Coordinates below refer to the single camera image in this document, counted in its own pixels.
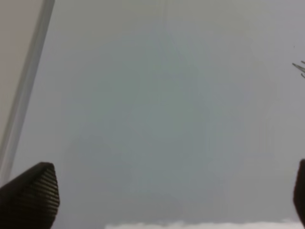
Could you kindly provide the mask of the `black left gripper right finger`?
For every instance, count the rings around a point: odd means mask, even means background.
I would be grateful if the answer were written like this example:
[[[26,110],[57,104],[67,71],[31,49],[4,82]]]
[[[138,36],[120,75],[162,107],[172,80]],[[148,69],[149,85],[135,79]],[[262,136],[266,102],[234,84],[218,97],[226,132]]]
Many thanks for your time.
[[[296,175],[293,203],[297,215],[305,227],[305,160],[302,159],[299,163],[298,172]]]

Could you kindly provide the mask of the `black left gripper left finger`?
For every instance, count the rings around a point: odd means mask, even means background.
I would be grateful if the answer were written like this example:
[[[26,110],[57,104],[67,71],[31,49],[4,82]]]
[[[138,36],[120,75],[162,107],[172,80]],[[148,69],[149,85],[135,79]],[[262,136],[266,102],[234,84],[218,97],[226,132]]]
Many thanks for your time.
[[[2,229],[50,229],[60,195],[55,166],[40,162],[0,188]]]

